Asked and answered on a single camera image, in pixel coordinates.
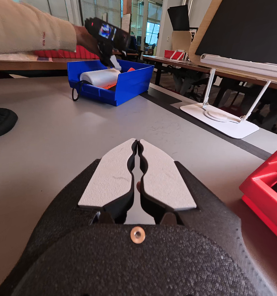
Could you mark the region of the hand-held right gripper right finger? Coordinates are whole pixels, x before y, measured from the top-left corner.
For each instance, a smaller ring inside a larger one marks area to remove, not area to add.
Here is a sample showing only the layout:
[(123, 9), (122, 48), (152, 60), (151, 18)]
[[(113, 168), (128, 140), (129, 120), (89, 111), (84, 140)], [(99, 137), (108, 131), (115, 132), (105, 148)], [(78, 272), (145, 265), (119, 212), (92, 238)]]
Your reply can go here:
[(195, 209), (196, 202), (173, 158), (143, 139), (138, 144), (142, 149), (141, 160), (146, 161), (147, 165), (141, 181), (141, 193), (175, 211)]

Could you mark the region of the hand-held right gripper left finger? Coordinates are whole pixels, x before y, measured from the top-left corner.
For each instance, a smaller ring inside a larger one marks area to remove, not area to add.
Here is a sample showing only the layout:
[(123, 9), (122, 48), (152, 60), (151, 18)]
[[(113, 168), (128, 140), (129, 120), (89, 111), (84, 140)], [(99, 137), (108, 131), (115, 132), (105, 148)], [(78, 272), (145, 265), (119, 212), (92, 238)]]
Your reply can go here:
[(137, 140), (131, 138), (108, 151), (100, 160), (78, 206), (82, 208), (101, 208), (131, 197), (134, 181), (131, 165), (136, 154)]

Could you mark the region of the blue plastic bin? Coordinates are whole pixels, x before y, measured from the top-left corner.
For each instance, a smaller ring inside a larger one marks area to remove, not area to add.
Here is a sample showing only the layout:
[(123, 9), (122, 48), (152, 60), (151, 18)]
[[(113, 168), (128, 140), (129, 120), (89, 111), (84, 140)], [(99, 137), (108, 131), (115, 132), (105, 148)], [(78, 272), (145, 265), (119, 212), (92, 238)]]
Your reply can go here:
[[(122, 68), (118, 76), (116, 86), (111, 89), (103, 89), (93, 86), (86, 81), (80, 81), (83, 72), (107, 69), (100, 60), (76, 61), (67, 63), (68, 80), (70, 87), (76, 89), (78, 96), (73, 101), (77, 101), (79, 96), (90, 98), (96, 101), (119, 106), (122, 103), (140, 95), (149, 88), (149, 83), (154, 70), (153, 65), (131, 62), (127, 60), (117, 60)], [(126, 73), (133, 67), (135, 71)]]

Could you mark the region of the red plastic bin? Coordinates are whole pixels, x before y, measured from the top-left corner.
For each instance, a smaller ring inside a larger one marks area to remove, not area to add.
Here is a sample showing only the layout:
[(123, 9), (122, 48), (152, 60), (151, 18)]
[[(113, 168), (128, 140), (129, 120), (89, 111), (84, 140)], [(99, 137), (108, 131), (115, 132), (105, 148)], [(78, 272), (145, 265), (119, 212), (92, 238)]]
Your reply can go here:
[(170, 60), (182, 60), (185, 58), (186, 52), (184, 50), (165, 50), (164, 57)]
[(65, 51), (65, 50), (40, 50), (34, 51), (34, 54), (38, 57), (45, 58), (72, 58), (72, 59), (87, 59), (87, 60), (98, 60), (99, 57), (88, 50), (83, 46), (77, 45), (76, 50)]
[(239, 189), (242, 200), (277, 236), (277, 151), (251, 173)]

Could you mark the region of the person's left forearm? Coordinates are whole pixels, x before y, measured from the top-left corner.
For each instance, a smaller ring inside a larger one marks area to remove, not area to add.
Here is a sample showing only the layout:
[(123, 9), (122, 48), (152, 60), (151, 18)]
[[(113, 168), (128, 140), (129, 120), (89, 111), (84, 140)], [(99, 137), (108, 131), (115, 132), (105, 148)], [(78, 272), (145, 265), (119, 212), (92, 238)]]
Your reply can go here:
[(40, 50), (74, 52), (77, 36), (66, 20), (14, 1), (0, 1), (0, 54)]

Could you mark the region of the person's left hand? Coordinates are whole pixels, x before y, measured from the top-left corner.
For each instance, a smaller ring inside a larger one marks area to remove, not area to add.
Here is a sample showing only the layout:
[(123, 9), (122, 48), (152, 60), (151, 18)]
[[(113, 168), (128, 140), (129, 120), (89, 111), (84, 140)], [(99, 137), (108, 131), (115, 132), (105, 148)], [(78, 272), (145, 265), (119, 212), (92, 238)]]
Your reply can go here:
[(76, 32), (77, 45), (83, 46), (89, 52), (101, 58), (97, 40), (89, 34), (84, 26), (73, 25)]

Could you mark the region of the white cylindrical roll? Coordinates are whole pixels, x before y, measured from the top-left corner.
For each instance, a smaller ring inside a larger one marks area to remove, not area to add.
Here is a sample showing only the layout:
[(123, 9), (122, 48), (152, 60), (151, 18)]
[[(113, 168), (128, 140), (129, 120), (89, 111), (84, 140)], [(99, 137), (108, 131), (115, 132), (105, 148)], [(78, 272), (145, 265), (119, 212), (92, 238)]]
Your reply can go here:
[(117, 84), (119, 74), (121, 72), (114, 68), (88, 71), (80, 75), (80, 81), (84, 80), (97, 87), (107, 86), (108, 84), (114, 87)]

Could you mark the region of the long wooden desk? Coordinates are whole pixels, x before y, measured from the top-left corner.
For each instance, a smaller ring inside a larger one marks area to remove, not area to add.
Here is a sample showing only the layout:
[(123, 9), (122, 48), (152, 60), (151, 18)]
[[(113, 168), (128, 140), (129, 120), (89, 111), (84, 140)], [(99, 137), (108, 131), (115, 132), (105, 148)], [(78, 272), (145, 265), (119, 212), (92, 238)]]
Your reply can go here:
[[(162, 69), (163, 64), (178, 66), (180, 68), (199, 71), (207, 74), (209, 74), (211, 70), (208, 67), (198, 66), (189, 61), (181, 62), (176, 60), (170, 60), (167, 58), (162, 58), (157, 56), (148, 56), (148, 55), (142, 55), (142, 58), (143, 60), (155, 62), (156, 69), (160, 69), (160, 70)], [(266, 78), (264, 76), (260, 77), (260, 76), (257, 76), (256, 74), (246, 74), (244, 72), (237, 72), (235, 70), (231, 70), (231, 69), (226, 70), (221, 68), (216, 68), (215, 75), (238, 80), (238, 81), (249, 82), (249, 83), (253, 83), (255, 85), (260, 85), (260, 86), (264, 86), (266, 84), (266, 81), (271, 80), (269, 88), (277, 89), (277, 79), (275, 78)]]

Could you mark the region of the tilted board on stand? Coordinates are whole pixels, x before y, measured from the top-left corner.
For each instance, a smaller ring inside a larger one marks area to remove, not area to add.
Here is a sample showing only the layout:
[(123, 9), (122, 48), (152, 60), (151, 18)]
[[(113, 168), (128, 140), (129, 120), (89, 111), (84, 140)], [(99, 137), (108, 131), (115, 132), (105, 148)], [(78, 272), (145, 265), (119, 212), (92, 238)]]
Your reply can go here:
[(188, 53), (192, 43), (188, 5), (171, 6), (167, 9), (172, 24), (172, 50), (183, 50)]

